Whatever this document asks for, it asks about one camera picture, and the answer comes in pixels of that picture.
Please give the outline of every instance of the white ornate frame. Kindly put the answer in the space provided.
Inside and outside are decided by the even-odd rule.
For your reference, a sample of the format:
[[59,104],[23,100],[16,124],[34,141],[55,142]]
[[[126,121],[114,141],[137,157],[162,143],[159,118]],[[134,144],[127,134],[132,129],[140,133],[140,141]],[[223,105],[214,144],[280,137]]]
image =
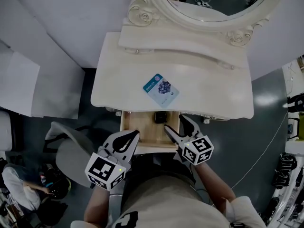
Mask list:
[[197,34],[216,36],[230,45],[246,45],[256,27],[262,27],[268,21],[269,14],[280,0],[264,0],[255,9],[243,16],[220,22],[206,22],[192,19],[178,12],[167,0],[132,0],[128,12],[128,21],[124,25],[137,27],[179,26],[181,30],[192,30]]

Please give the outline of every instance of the white sleeve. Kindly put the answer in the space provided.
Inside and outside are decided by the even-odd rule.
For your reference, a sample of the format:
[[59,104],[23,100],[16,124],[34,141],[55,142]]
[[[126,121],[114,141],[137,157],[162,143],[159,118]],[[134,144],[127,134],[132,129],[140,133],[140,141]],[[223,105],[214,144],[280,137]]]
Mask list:
[[234,222],[243,223],[250,228],[266,228],[265,223],[253,207],[249,197],[239,197],[227,204],[227,209],[233,212]]
[[75,220],[71,223],[71,228],[98,228],[98,227],[81,220]]

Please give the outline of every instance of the hand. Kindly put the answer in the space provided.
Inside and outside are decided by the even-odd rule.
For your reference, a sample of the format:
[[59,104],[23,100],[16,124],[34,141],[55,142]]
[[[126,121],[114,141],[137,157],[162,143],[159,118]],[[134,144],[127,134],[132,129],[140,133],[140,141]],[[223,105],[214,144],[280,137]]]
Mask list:
[[48,188],[42,188],[41,191],[43,191],[45,194],[54,195],[53,193],[51,193],[51,192],[49,191]]

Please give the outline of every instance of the chair backrest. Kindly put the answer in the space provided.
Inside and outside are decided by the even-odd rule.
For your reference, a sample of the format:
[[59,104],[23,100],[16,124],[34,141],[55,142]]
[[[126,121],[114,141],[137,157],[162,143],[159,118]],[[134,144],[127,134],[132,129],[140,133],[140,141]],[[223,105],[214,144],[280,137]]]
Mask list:
[[89,140],[83,133],[58,122],[51,123],[51,128],[48,131],[45,140],[55,139],[62,133],[65,133],[71,140],[73,140],[73,142],[87,152],[89,156],[95,152],[92,141]]

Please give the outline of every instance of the gray chair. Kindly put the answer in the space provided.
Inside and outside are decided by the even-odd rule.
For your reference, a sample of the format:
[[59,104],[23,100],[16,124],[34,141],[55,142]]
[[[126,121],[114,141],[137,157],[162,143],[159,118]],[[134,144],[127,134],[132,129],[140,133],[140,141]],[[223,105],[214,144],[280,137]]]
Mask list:
[[[72,129],[57,122],[51,123],[51,128],[45,137],[43,152],[57,153],[57,167],[70,179],[87,188],[91,187],[91,182],[85,175],[86,165],[92,153],[94,153],[93,143],[80,131],[88,129],[84,126]],[[48,148],[48,144],[64,139],[58,149]]]

